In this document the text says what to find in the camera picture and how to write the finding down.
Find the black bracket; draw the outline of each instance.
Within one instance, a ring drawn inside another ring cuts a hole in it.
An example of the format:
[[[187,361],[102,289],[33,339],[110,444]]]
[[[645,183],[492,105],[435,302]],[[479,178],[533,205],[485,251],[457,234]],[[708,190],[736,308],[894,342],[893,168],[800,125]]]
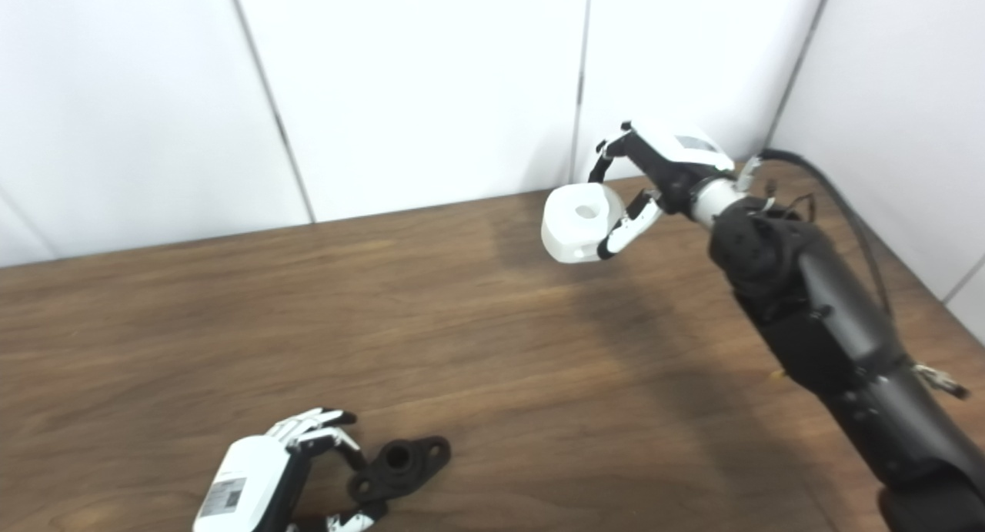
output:
[[[421,440],[394,440],[384,445],[366,468],[349,479],[356,503],[393,500],[425,485],[451,460],[451,445],[439,435]]]

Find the white robotic hand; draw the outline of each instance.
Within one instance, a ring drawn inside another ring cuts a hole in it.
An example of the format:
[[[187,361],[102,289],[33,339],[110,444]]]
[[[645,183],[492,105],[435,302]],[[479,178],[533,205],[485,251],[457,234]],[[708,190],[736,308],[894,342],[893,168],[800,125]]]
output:
[[[311,468],[311,459],[331,449],[354,471],[366,468],[359,445],[340,426],[355,423],[344,410],[307,410],[274,424],[267,434],[233,442],[193,525],[194,532],[356,532],[386,514],[385,501],[319,519],[291,524]]]

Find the white cylindrical object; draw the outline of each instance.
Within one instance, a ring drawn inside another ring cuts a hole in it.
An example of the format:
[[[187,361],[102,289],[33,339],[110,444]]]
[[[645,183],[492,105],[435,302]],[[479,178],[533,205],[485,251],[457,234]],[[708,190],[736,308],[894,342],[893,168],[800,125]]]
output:
[[[588,182],[555,189],[544,203],[541,240],[557,262],[598,261],[598,247],[623,216],[623,200],[612,189]]]
[[[711,230],[715,226],[715,217],[728,209],[733,202],[741,201],[746,194],[735,190],[735,182],[728,178],[718,178],[708,182],[694,196],[690,205],[690,214],[696,223],[703,224]]]

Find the black joint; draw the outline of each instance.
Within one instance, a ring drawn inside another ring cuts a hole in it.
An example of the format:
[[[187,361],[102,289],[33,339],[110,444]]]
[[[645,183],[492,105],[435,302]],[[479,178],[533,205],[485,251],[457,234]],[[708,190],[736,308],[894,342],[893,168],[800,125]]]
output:
[[[599,248],[598,248],[598,250],[596,250],[596,253],[599,254],[599,259],[602,259],[603,261],[608,261],[608,259],[612,259],[616,255],[615,253],[609,251],[609,238],[608,237],[606,237],[606,239],[602,240],[602,243],[599,244]]]

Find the robot finger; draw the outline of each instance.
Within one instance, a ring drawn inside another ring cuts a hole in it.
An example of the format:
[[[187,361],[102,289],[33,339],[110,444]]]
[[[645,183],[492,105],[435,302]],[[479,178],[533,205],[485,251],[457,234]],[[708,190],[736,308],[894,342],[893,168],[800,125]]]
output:
[[[272,435],[272,437],[277,437],[277,434],[280,433],[280,430],[288,426],[288,424],[296,423],[298,422],[298,420],[307,419],[307,417],[313,417],[315,415],[318,415],[318,413],[322,413],[323,410],[325,409],[321,407],[316,407],[311,410],[306,410],[304,413],[299,413],[299,415],[295,415],[293,417],[286,417],[286,419],[280,420],[280,422],[274,424],[273,427],[270,427],[270,430],[267,430],[266,435]]]

